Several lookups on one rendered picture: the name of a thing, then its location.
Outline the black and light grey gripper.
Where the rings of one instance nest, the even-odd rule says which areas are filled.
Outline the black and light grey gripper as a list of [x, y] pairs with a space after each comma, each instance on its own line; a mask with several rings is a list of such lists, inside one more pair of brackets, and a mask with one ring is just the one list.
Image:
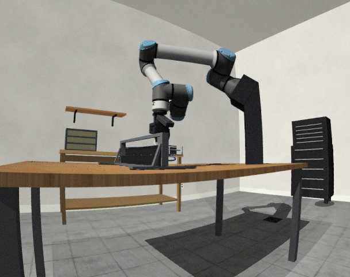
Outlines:
[[[152, 116], [154, 116], [154, 120], [153, 120], [153, 123], [149, 124], [149, 133], [150, 134], [156, 134], [156, 133], [165, 132], [165, 133], [169, 133], [169, 138], [170, 138], [170, 130], [169, 130], [169, 128], [165, 127], [161, 122], [159, 122], [156, 119], [157, 115], [166, 115], [166, 114], [167, 114], [167, 111], [165, 111], [165, 110], [155, 110], [155, 111], [153, 111]], [[153, 142], [153, 144], [154, 145], [158, 145], [159, 143], [160, 143], [160, 137], [155, 137], [155, 141]]]

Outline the grey free-standing rack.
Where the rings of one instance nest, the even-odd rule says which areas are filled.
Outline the grey free-standing rack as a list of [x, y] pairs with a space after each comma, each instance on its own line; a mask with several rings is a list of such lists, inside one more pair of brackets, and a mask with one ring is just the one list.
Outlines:
[[[126, 148], [126, 143], [144, 139], [151, 139], [160, 137], [160, 143], [158, 145], [147, 146], [147, 147], [135, 147]], [[170, 147], [176, 147], [176, 145], [168, 145], [169, 133], [161, 132], [156, 134], [150, 134], [147, 136], [131, 138], [128, 140], [120, 141], [120, 148], [116, 155], [114, 163], [103, 163], [98, 164], [117, 164], [117, 160], [120, 154], [120, 161], [117, 165], [128, 166], [132, 169], [194, 169], [197, 166], [168, 166], [168, 156], [170, 155], [183, 155], [182, 154], [170, 154]], [[169, 146], [169, 154], [168, 154]], [[148, 155], [148, 156], [140, 156]], [[142, 164], [148, 164], [145, 166], [152, 165], [153, 167], [145, 167]]]

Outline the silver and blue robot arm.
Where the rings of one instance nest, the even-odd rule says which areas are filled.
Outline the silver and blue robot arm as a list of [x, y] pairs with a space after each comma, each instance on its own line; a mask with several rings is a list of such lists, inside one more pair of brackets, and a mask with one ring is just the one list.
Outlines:
[[193, 100], [193, 87], [170, 84], [168, 80], [163, 80], [156, 70], [154, 58], [209, 65], [211, 68], [207, 74], [207, 83], [223, 91], [228, 97], [240, 81], [240, 78], [230, 76], [236, 55], [226, 48], [210, 52], [157, 44], [152, 40], [141, 42], [139, 64], [142, 74], [147, 76], [153, 85], [152, 111], [170, 111], [170, 118], [174, 121], [184, 119], [187, 105]]

